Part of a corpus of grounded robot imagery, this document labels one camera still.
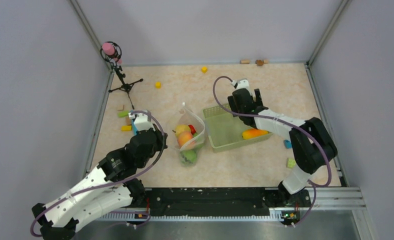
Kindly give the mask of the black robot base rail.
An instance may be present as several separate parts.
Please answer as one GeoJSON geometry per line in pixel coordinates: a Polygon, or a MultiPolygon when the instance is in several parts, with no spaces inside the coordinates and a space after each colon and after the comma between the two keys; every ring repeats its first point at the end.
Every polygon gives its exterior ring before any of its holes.
{"type": "Polygon", "coordinates": [[[307,190],[289,194],[283,187],[153,187],[147,188],[131,204],[150,213],[152,219],[259,220],[270,217],[286,226],[298,223],[301,211],[311,206],[307,190]]]}

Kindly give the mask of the clear dotted zip top bag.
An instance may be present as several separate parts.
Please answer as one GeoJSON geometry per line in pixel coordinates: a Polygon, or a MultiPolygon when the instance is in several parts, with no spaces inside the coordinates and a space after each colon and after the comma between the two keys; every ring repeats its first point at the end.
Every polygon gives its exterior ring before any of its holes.
{"type": "Polygon", "coordinates": [[[170,142],[184,167],[194,166],[199,152],[205,144],[206,126],[186,103],[168,121],[169,132],[173,134],[170,142]]]}

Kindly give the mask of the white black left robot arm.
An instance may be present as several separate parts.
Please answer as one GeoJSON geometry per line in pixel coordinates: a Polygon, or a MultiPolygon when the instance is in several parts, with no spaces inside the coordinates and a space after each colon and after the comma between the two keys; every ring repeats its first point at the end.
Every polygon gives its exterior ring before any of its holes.
{"type": "Polygon", "coordinates": [[[122,207],[139,207],[146,190],[138,179],[151,158],[159,160],[167,146],[167,133],[138,131],[124,147],[110,151],[80,182],[48,203],[32,207],[30,233],[44,240],[70,240],[103,215],[122,207]]]}

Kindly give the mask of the orange mango toy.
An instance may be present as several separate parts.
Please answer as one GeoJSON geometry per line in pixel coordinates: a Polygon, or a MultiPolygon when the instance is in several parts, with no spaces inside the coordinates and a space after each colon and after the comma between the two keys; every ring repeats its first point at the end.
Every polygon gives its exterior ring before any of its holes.
{"type": "Polygon", "coordinates": [[[250,140],[253,138],[258,138],[264,135],[269,134],[270,132],[267,130],[261,130],[256,128],[247,129],[242,132],[241,136],[244,140],[250,140]]]}

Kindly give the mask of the red wax apple toy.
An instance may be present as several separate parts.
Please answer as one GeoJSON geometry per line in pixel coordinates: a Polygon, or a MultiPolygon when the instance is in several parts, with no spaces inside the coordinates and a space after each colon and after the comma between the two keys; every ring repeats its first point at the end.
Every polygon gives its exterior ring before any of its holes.
{"type": "Polygon", "coordinates": [[[192,135],[194,135],[194,134],[196,134],[196,133],[197,133],[197,131],[196,131],[195,127],[194,127],[192,124],[189,124],[189,125],[188,125],[188,127],[189,127],[189,129],[190,129],[190,132],[191,132],[191,134],[192,134],[192,135]]]}

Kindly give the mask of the yellow pear toy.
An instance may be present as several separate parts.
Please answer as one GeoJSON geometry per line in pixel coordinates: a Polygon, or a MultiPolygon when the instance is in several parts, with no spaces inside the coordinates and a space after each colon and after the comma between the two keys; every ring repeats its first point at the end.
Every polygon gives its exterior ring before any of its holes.
{"type": "Polygon", "coordinates": [[[179,124],[175,127],[175,129],[173,130],[174,134],[176,137],[178,137],[181,133],[183,132],[191,132],[191,128],[188,125],[185,124],[179,124]]]}

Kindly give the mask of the peach toy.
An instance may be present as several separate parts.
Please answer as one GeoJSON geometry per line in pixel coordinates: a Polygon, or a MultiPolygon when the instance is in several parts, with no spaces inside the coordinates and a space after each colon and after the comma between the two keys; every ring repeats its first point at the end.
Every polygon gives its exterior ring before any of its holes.
{"type": "Polygon", "coordinates": [[[192,149],[195,147],[196,142],[191,132],[182,132],[177,136],[177,143],[180,149],[192,149]]]}

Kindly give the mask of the green wrinkled custard apple toy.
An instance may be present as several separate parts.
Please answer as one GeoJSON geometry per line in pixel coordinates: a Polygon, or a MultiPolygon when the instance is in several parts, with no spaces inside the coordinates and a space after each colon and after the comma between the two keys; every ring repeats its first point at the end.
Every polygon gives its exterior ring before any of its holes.
{"type": "Polygon", "coordinates": [[[180,152],[180,159],[182,163],[192,165],[196,163],[198,155],[193,149],[184,150],[180,152]]]}

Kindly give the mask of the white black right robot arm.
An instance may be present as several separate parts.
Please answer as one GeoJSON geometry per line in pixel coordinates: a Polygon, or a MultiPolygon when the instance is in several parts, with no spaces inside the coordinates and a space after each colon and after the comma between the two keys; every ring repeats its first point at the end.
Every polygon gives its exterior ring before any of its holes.
{"type": "Polygon", "coordinates": [[[331,172],[329,162],[338,154],[338,149],[317,117],[308,120],[292,118],[263,106],[258,89],[256,97],[246,88],[236,89],[228,96],[228,104],[235,116],[247,126],[265,130],[283,137],[291,143],[296,165],[280,182],[278,200],[284,206],[292,206],[312,175],[322,166],[331,172]]]}

